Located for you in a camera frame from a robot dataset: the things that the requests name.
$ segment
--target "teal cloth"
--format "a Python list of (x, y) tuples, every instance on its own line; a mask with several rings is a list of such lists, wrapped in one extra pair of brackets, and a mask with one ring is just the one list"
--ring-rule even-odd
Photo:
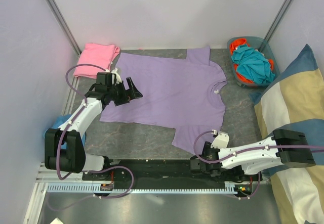
[(232, 61), (238, 65), (237, 73), (256, 84), (271, 83), (275, 78), (269, 61), (247, 44), (238, 46), (233, 51)]

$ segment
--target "striped pillow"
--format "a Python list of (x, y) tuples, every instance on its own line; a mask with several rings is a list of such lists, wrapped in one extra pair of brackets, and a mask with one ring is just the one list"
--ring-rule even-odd
[[(263, 138), (283, 128), (305, 133), (309, 145), (324, 146), (324, 81), (308, 44), (263, 93), (250, 98)], [(324, 154), (313, 156), (324, 165)]]

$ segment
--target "white stripe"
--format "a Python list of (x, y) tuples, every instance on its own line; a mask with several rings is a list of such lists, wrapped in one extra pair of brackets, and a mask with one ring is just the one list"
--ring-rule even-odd
[(262, 115), (268, 134), (274, 129), (289, 124), (289, 114), (280, 90), (280, 82), (272, 86), (261, 98)]
[(305, 168), (290, 168), (277, 173), (289, 199), (297, 223), (324, 223), (319, 194)]

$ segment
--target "blue cloth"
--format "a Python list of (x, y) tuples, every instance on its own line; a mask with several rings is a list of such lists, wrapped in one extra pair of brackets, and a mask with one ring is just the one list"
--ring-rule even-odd
[(271, 83), (274, 80), (275, 75), (271, 71), (269, 61), (247, 44), (238, 46), (233, 51), (232, 61), (238, 65), (237, 73), (256, 84)]
[[(63, 124), (65, 121), (67, 121), (72, 114), (67, 114), (67, 115), (60, 115), (56, 118), (55, 123), (52, 126), (52, 129), (56, 129), (57, 127), (59, 127), (61, 124)], [(85, 142), (86, 142), (86, 134), (84, 134), (82, 136), (82, 145), (85, 146)], [(66, 149), (66, 144), (62, 144), (61, 149)]]

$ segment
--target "blue stripe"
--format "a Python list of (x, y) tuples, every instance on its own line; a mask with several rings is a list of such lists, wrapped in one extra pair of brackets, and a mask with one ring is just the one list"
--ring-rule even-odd
[[(324, 119), (308, 119), (286, 124), (279, 129), (303, 132), (310, 146), (324, 147)], [(324, 153), (314, 153), (313, 157), (317, 165), (324, 165)], [(274, 175), (278, 171), (286, 169), (288, 169), (286, 166), (272, 167), (269, 169), (270, 176)]]
[(254, 103), (254, 105), (258, 104), (262, 98), (262, 96), (277, 82), (284, 80), (285, 78), (295, 75), (304, 71), (314, 71), (318, 69), (315, 56), (311, 47), (306, 44), (303, 50), (299, 53), (296, 59), (293, 60), (292, 63), (286, 68), (286, 70), (280, 74), (262, 93), (262, 95), (257, 95), (255, 93), (251, 93), (249, 96)]

